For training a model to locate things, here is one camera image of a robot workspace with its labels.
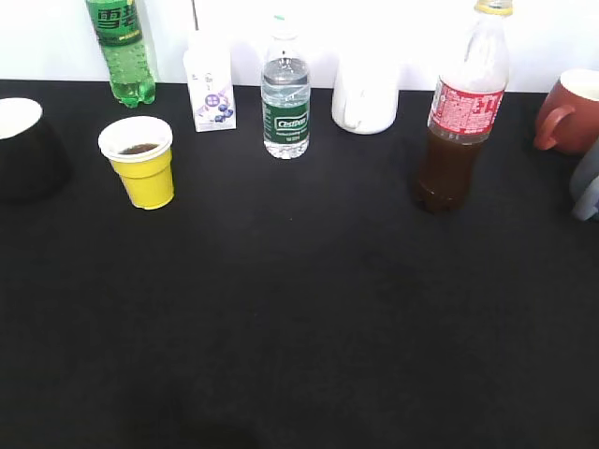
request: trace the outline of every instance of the yellow plastic cup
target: yellow plastic cup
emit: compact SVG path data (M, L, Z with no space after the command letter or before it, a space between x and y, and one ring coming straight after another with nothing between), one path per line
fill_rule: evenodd
M123 154L141 144L156 147L140 154ZM172 130L168 123L155 117L120 120L102 131L98 145L136 208L159 209L175 196L170 169Z

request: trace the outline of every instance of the green soda bottle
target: green soda bottle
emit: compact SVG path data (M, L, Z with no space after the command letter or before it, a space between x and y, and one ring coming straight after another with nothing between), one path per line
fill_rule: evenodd
M129 108L156 96L135 0L86 0L115 98Z

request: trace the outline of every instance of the green bottle label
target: green bottle label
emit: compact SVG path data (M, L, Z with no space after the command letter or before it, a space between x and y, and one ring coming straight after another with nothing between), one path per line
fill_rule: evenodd
M310 133L310 102L294 108L277 108L262 102L264 139L274 143L302 142Z
M135 0L96 3L87 0L97 40L103 47L135 44L142 38Z

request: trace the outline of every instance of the red mug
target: red mug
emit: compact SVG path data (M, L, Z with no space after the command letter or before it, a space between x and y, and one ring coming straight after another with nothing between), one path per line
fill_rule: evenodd
M599 138L599 72L563 72L536 118L534 146L584 154Z

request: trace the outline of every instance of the clear water bottle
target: clear water bottle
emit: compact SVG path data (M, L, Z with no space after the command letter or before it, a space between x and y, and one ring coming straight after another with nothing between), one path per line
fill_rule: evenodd
M295 33L284 16L274 16L273 41L262 71L264 145L274 157L293 159L310 142L310 80L295 49Z

